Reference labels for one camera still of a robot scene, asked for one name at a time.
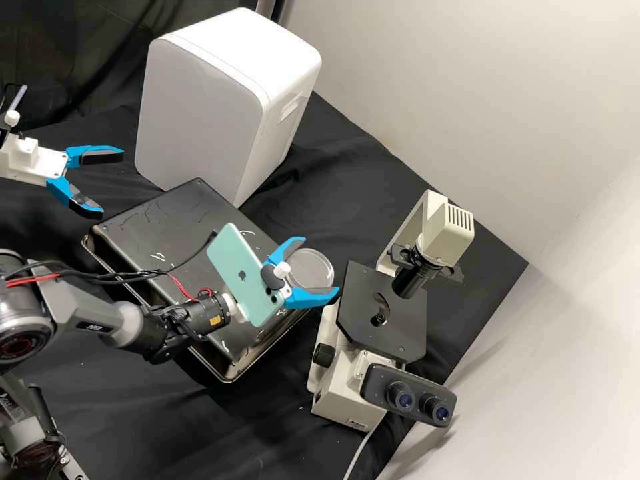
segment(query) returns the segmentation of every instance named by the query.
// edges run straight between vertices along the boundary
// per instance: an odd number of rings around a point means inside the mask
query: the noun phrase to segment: petri dish lid
[[[287,280],[293,287],[322,288],[333,285],[333,265],[316,249],[298,249],[287,259],[287,263],[291,266]]]

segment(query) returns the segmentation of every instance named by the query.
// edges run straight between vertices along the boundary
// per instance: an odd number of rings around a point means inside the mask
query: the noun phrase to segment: small white knob
[[[5,114],[5,123],[14,128],[20,121],[20,114],[16,110],[7,110]]]
[[[232,316],[232,317],[235,316],[235,314],[238,313],[238,304],[235,302],[233,297],[230,296],[230,294],[228,294],[228,293],[223,293],[222,294],[222,298],[224,298],[225,303],[227,304],[227,306],[229,308],[230,316]]]
[[[281,280],[284,280],[285,277],[290,274],[291,266],[287,262],[280,262],[273,268],[273,274]]]

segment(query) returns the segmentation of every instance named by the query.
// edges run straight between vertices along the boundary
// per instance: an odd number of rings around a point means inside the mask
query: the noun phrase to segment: gray robot arm
[[[21,268],[24,260],[0,250],[0,273]],[[50,274],[34,267],[34,275]],[[34,356],[65,331],[92,333],[110,347],[132,351],[151,363],[178,352],[228,324],[224,296],[212,295],[161,311],[147,311],[130,302],[110,303],[66,281],[43,281],[7,288],[0,283],[0,441],[2,454],[14,469],[51,463],[66,478],[88,480],[66,450],[36,385],[25,385],[10,370]]]

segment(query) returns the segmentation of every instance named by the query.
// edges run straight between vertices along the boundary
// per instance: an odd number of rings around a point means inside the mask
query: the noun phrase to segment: white cable
[[[384,417],[385,416],[383,415],[382,418],[378,420],[378,422],[373,426],[373,428],[369,430],[368,434],[366,434],[365,437],[362,439],[362,442],[360,443],[358,450],[356,450],[355,455],[353,456],[351,463],[349,464],[349,468],[347,468],[347,472],[345,473],[345,476],[342,478],[342,480],[349,480],[351,470],[353,470],[355,463],[358,461],[358,458],[360,458],[360,453],[362,453],[362,450],[365,448],[365,445],[369,441],[369,438],[371,438],[373,432],[376,430],[376,428],[378,428],[378,425],[380,425],[380,422],[382,422],[382,419]]]

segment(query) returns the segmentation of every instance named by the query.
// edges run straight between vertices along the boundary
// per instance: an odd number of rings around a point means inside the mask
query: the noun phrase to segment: red wire
[[[178,287],[178,290],[180,290],[180,292],[189,300],[192,301],[198,301],[197,298],[195,298],[192,294],[189,293],[189,291],[185,288],[184,285],[182,285],[182,282],[180,282],[180,280],[178,280],[178,278],[176,278],[174,275],[168,273],[167,274],[169,276],[169,278],[174,282],[175,286]],[[44,281],[44,280],[50,280],[50,279],[54,279],[54,278],[58,278],[60,276],[59,273],[49,273],[47,275],[40,275],[39,277],[21,277],[15,280],[9,280],[7,282],[7,288],[11,288],[11,287],[17,287],[18,285],[25,285],[27,283],[34,283],[34,282],[38,282],[38,281]],[[202,288],[201,291],[206,291],[209,293],[209,296],[213,295],[213,291],[208,288]]]
[[[197,298],[195,298],[192,294],[190,294],[188,292],[188,290],[184,287],[184,285],[182,285],[182,283],[180,282],[180,280],[178,280],[176,277],[174,277],[172,274],[168,273],[167,274],[169,276],[169,278],[171,280],[173,280],[173,282],[175,283],[175,286],[178,287],[178,290],[180,290],[180,292],[182,292],[182,294],[188,298],[189,300],[193,300],[193,301],[198,301]]]
[[[54,278],[58,278],[60,276],[59,273],[49,273],[47,275],[40,275],[39,277],[24,277],[18,278],[16,280],[9,280],[7,282],[7,288],[17,287],[18,285],[24,285],[26,283],[34,283],[37,281],[50,280]]]

